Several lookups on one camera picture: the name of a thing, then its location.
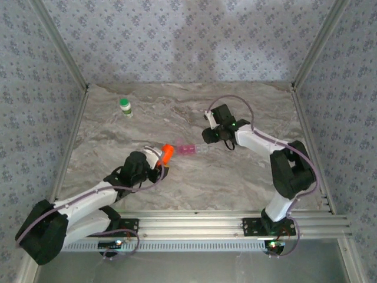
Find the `orange pill bottle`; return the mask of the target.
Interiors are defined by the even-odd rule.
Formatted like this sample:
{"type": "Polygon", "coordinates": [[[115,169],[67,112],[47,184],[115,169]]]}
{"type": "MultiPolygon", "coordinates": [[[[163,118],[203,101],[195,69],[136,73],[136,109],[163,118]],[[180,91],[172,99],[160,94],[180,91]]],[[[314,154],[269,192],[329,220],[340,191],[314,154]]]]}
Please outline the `orange pill bottle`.
{"type": "Polygon", "coordinates": [[[173,155],[174,155],[174,147],[170,144],[165,144],[161,148],[161,153],[159,154],[157,166],[161,167],[161,166],[168,165],[168,163],[171,160],[171,158],[173,157],[173,155]]]}

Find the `pink and clear pill organizer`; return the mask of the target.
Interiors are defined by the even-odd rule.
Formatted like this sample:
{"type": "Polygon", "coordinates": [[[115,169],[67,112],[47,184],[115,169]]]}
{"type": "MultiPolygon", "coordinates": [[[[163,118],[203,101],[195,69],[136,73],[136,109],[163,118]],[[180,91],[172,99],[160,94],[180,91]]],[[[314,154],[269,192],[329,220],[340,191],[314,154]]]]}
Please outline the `pink and clear pill organizer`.
{"type": "Polygon", "coordinates": [[[205,154],[209,152],[209,145],[204,144],[188,144],[183,139],[176,140],[176,152],[180,155],[205,154]]]}

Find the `white bottle with green cap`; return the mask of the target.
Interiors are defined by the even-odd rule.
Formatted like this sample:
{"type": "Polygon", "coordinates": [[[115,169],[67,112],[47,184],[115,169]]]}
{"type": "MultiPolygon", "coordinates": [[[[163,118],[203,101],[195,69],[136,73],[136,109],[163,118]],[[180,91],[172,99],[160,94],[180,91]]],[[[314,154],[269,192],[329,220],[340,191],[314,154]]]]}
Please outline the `white bottle with green cap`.
{"type": "Polygon", "coordinates": [[[123,112],[123,115],[125,115],[126,117],[132,117],[133,116],[131,104],[130,104],[130,102],[127,98],[121,98],[120,99],[120,108],[123,112]]]}

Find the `small controller board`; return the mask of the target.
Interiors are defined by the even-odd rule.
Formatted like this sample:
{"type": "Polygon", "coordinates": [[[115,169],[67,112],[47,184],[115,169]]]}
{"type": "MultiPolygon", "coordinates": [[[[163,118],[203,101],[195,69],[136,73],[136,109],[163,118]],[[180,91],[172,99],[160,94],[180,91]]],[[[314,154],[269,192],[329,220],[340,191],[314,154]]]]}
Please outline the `small controller board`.
{"type": "Polygon", "coordinates": [[[269,252],[279,253],[284,250],[286,243],[284,241],[268,240],[264,242],[269,252]]]}
{"type": "Polygon", "coordinates": [[[121,240],[115,241],[99,241],[98,249],[121,249],[123,242],[121,240]]]}

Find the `grey metal panel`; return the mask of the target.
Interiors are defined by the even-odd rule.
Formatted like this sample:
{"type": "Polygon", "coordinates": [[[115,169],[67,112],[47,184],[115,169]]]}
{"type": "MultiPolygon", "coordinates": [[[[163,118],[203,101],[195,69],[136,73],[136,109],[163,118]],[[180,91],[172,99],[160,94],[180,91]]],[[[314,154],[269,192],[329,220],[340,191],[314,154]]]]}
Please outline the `grey metal panel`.
{"type": "Polygon", "coordinates": [[[337,254],[303,249],[275,259],[261,252],[151,252],[117,261],[63,253],[35,283],[350,283],[337,254]]]}

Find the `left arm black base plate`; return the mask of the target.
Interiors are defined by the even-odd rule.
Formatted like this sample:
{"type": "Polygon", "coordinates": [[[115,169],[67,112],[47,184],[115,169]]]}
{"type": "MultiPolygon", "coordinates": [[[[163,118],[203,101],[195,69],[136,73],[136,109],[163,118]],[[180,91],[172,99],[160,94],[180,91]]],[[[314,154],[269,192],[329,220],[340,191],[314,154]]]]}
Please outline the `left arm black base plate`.
{"type": "Polygon", "coordinates": [[[90,237],[135,237],[138,233],[139,220],[135,218],[121,218],[111,221],[105,231],[90,235],[90,237]]]}

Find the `aluminium base rail beam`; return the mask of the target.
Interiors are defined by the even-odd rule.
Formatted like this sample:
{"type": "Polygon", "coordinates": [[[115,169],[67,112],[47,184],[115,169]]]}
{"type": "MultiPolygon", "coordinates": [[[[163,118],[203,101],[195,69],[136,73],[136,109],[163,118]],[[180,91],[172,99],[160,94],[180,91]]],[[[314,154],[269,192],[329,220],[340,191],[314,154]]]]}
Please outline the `aluminium base rail beam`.
{"type": "MultiPolygon", "coordinates": [[[[249,210],[137,210],[123,211],[124,218],[137,218],[138,234],[145,240],[241,239],[243,218],[256,218],[249,210]]],[[[322,210],[292,213],[302,239],[348,238],[352,236],[344,215],[322,210]]]]}

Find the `aluminium table side rail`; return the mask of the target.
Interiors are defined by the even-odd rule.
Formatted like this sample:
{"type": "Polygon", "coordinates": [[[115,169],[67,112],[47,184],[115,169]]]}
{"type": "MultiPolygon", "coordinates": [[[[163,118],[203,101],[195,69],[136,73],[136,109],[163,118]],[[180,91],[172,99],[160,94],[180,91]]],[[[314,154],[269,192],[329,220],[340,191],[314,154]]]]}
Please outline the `aluminium table side rail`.
{"type": "Polygon", "coordinates": [[[83,95],[83,97],[82,97],[82,99],[79,103],[78,112],[75,116],[73,128],[71,130],[69,139],[68,139],[66,147],[65,147],[65,152],[64,152],[64,155],[63,155],[62,163],[59,167],[56,181],[55,181],[55,183],[52,187],[51,196],[49,197],[50,202],[56,201],[57,197],[60,194],[64,179],[65,179],[65,175],[67,173],[70,158],[71,158],[71,155],[72,155],[74,143],[76,141],[77,133],[78,133],[78,130],[80,128],[80,124],[81,124],[81,120],[82,120],[82,117],[83,117],[83,114],[84,114],[84,110],[85,110],[85,107],[86,107],[87,100],[88,100],[88,88],[85,90],[84,95],[83,95]]]}
{"type": "Polygon", "coordinates": [[[321,164],[320,156],[319,156],[319,153],[318,153],[315,141],[314,141],[312,131],[310,129],[309,120],[307,119],[307,116],[305,114],[305,109],[303,107],[303,103],[295,87],[292,87],[292,97],[293,97],[293,101],[296,107],[297,116],[300,121],[302,130],[304,133],[304,137],[306,140],[307,152],[309,154],[311,161],[316,166],[319,172],[319,177],[318,177],[319,183],[320,183],[319,190],[322,192],[323,195],[326,196],[328,200],[329,211],[335,215],[337,214],[335,203],[332,199],[331,191],[329,189],[328,182],[325,176],[325,171],[321,164]]]}

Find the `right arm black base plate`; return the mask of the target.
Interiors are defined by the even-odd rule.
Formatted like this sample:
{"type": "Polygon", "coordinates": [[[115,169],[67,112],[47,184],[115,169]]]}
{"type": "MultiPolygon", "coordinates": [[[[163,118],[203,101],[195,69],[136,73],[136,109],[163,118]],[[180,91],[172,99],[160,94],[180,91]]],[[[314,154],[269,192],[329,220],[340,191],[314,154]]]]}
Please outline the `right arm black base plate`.
{"type": "Polygon", "coordinates": [[[263,218],[243,218],[240,224],[244,236],[295,236],[296,228],[292,220],[283,218],[279,222],[263,218]]]}

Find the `aluminium frame post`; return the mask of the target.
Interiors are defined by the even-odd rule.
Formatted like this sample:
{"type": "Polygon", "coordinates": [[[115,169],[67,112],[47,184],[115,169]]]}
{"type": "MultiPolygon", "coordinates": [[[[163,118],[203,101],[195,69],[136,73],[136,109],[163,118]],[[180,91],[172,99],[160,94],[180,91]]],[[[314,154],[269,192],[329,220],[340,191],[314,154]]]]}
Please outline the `aluminium frame post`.
{"type": "Polygon", "coordinates": [[[28,0],[30,5],[32,6],[35,14],[37,15],[38,19],[40,20],[42,26],[46,30],[49,38],[51,39],[55,49],[59,53],[60,57],[62,58],[63,62],[67,66],[69,72],[71,73],[73,79],[77,83],[77,85],[82,89],[83,92],[87,91],[87,83],[85,81],[84,76],[81,74],[81,71],[75,62],[73,56],[71,55],[68,45],[65,43],[63,37],[59,33],[59,30],[48,12],[43,0],[28,0]]]}
{"type": "Polygon", "coordinates": [[[301,63],[292,81],[293,91],[297,92],[305,82],[305,79],[311,72],[316,60],[320,56],[349,3],[350,0],[334,0],[333,5],[325,17],[307,55],[305,56],[305,59],[301,63]]]}

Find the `aluminium frame leg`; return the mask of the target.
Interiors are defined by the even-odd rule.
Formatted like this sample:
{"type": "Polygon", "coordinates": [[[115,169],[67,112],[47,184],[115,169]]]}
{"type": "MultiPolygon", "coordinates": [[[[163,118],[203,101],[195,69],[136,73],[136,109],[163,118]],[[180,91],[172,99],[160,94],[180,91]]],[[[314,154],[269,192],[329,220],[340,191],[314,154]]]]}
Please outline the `aluminium frame leg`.
{"type": "Polygon", "coordinates": [[[28,254],[24,254],[16,275],[15,283],[34,283],[37,270],[37,263],[28,254]]]}
{"type": "Polygon", "coordinates": [[[353,238],[338,238],[338,245],[350,283],[369,283],[353,238]]]}

